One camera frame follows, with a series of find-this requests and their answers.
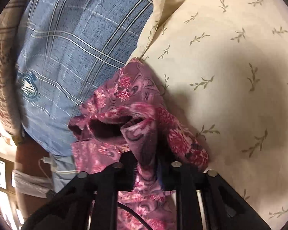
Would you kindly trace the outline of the purple pink floral shirt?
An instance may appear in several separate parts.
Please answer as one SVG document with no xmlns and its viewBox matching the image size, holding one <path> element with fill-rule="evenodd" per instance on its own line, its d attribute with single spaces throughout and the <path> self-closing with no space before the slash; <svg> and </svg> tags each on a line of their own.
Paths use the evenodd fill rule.
<svg viewBox="0 0 288 230">
<path fill-rule="evenodd" d="M 171 192 L 161 190 L 156 176 L 156 151 L 167 144 L 182 163 L 205 170 L 208 153 L 194 135 L 165 107 L 150 68 L 134 58 L 97 88 L 81 105 L 69 129 L 75 166 L 101 172 L 125 152 L 137 160 L 135 187 L 119 192 L 120 203 L 133 209 L 153 229 L 175 229 Z"/>
</svg>

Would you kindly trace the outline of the grey star-logo pillow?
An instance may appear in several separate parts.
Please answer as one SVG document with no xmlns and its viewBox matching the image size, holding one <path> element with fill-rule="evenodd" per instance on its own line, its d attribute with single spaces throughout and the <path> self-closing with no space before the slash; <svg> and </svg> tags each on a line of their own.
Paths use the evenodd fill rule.
<svg viewBox="0 0 288 230">
<path fill-rule="evenodd" d="M 78 171 L 73 156 L 58 156 L 51 154 L 50 159 L 54 191 L 58 193 L 77 176 Z"/>
</svg>

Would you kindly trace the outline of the grey hanging towel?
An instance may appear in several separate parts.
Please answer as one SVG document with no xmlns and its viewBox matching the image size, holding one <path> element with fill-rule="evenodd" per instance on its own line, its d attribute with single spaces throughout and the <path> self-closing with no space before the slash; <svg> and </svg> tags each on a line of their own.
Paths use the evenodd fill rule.
<svg viewBox="0 0 288 230">
<path fill-rule="evenodd" d="M 13 170 L 15 189 L 17 192 L 39 197 L 47 198 L 47 192 L 53 189 L 51 180 L 46 177 L 35 177 Z"/>
</svg>

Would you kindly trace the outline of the brown wooden headboard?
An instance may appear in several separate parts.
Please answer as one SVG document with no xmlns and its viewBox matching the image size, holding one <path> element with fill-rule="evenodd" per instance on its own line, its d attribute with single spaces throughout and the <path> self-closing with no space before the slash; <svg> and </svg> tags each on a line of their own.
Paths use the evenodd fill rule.
<svg viewBox="0 0 288 230">
<path fill-rule="evenodd" d="M 43 149 L 33 138 L 26 135 L 17 146 L 14 170 L 25 174 L 41 177 L 38 171 L 37 161 L 41 157 L 49 157 L 49 153 Z M 17 208 L 24 219 L 28 219 L 35 211 L 44 206 L 47 198 L 39 198 L 19 193 L 15 189 Z"/>
</svg>

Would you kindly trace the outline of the beige striped floral pillow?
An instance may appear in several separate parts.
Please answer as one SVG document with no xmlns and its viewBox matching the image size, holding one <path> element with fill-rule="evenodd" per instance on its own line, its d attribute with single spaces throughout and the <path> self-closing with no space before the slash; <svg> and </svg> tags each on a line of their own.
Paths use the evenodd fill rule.
<svg viewBox="0 0 288 230">
<path fill-rule="evenodd" d="M 15 92 L 14 40 L 27 0 L 10 0 L 0 14 L 0 122 L 12 136 L 20 134 Z"/>
</svg>

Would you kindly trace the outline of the cream leaf-print duvet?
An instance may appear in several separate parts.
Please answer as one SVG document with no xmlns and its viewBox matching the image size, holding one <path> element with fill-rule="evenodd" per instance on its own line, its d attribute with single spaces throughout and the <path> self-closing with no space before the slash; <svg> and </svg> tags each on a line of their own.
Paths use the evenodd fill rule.
<svg viewBox="0 0 288 230">
<path fill-rule="evenodd" d="M 153 0 L 134 56 L 210 167 L 272 229 L 288 221 L 288 7 L 283 0 Z"/>
</svg>

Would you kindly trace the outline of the blue plaid quilt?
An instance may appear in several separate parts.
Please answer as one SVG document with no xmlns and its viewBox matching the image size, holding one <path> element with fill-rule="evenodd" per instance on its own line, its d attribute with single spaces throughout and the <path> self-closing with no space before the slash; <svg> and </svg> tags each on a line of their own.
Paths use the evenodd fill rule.
<svg viewBox="0 0 288 230">
<path fill-rule="evenodd" d="M 17 33 L 17 93 L 25 131 L 47 152 L 69 156 L 69 120 L 122 68 L 152 0 L 28 0 Z"/>
</svg>

